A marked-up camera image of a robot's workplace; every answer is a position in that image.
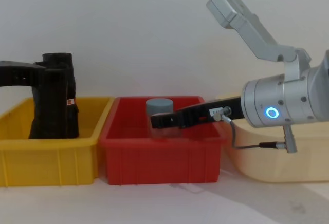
black plastic part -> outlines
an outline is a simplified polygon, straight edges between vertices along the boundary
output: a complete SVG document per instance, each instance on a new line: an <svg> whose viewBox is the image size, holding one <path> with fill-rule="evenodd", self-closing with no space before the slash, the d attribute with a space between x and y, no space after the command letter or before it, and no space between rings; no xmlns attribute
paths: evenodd
<svg viewBox="0 0 329 224"><path fill-rule="evenodd" d="M45 67L14 61L0 61L0 86L38 86Z"/></svg>
<svg viewBox="0 0 329 224"><path fill-rule="evenodd" d="M29 139L67 138L67 65L50 65L41 74L40 84L32 87L34 120Z"/></svg>
<svg viewBox="0 0 329 224"><path fill-rule="evenodd" d="M179 109L171 114L151 116L152 128L162 129L178 126L181 129L185 129L196 125L215 122L213 116L211 116L210 110L226 106L230 107L232 110L230 115L232 120L244 118L241 109L241 98L235 97L192 105Z"/></svg>
<svg viewBox="0 0 329 224"><path fill-rule="evenodd" d="M44 53L43 61L51 64L66 64L68 66L67 75L67 98L75 99L76 81L74 77L73 61L71 53ZM67 137L76 138L79 136L78 106L76 103L67 105Z"/></svg>
<svg viewBox="0 0 329 224"><path fill-rule="evenodd" d="M277 148L277 142L259 143L259 148Z"/></svg>

beige plastic bin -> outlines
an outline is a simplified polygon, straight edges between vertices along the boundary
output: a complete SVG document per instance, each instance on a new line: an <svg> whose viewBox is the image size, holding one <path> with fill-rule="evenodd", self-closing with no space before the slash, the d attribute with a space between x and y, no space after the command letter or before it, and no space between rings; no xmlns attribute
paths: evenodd
<svg viewBox="0 0 329 224"><path fill-rule="evenodd" d="M237 95L218 96L218 99ZM235 120L236 144L284 141L282 127L253 128L245 119ZM228 134L229 125L221 123ZM265 182L329 181L329 122L293 125L297 153L286 150L251 148L236 150L231 139L225 151L236 168L244 175Z"/></svg>

white table surface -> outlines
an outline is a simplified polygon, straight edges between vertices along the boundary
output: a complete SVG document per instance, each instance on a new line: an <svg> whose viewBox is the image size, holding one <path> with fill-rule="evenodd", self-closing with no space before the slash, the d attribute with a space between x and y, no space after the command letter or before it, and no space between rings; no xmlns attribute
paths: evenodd
<svg viewBox="0 0 329 224"><path fill-rule="evenodd" d="M218 183L0 188L0 223L325 224L329 183L260 183L224 157Z"/></svg>

yellow plastic bin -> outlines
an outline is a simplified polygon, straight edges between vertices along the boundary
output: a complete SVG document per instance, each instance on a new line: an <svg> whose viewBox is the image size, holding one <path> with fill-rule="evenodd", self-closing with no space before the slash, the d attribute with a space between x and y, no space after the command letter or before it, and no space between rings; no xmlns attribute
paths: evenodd
<svg viewBox="0 0 329 224"><path fill-rule="evenodd" d="M0 186L92 184L98 176L98 137L113 100L77 98L77 139L28 139L34 117L32 98L2 115Z"/></svg>
<svg viewBox="0 0 329 224"><path fill-rule="evenodd" d="M218 99L238 95L218 96ZM253 128L245 119L234 120L236 144L247 146L260 142L284 141L282 127ZM231 135L231 127L220 126ZM231 138L224 150L236 168L244 175L265 182L329 181L329 122L293 125L297 153L286 150L232 148Z"/></svg>

cable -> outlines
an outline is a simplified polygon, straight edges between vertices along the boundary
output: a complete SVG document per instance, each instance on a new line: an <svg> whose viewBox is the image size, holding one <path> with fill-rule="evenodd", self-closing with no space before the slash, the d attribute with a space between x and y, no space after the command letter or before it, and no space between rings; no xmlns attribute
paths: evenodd
<svg viewBox="0 0 329 224"><path fill-rule="evenodd" d="M239 150L244 150L244 149L247 149L247 148L285 148L285 143L284 142L262 142L262 143L255 144L255 145L237 146L235 144L235 142L236 142L235 124L228 117L223 116L223 120L226 121L226 123L229 123L231 128L232 128L232 147L233 148L237 148Z"/></svg>
<svg viewBox="0 0 329 224"><path fill-rule="evenodd" d="M235 141L236 141L235 125L232 120L229 122L229 124L232 128L232 146L233 146L233 148L238 148L238 149L259 148L259 144L249 145L249 146L236 146L236 144L235 144Z"/></svg>
<svg viewBox="0 0 329 224"><path fill-rule="evenodd" d="M237 146L235 144L236 142L236 130L235 130L235 124L233 121L228 117L232 112L230 107L224 107L219 112L217 112L214 115L215 121L224 121L225 123L229 124L232 129L232 147L237 149L246 149L246 148L286 148L285 142L262 142L255 145L249 145L249 146Z"/></svg>

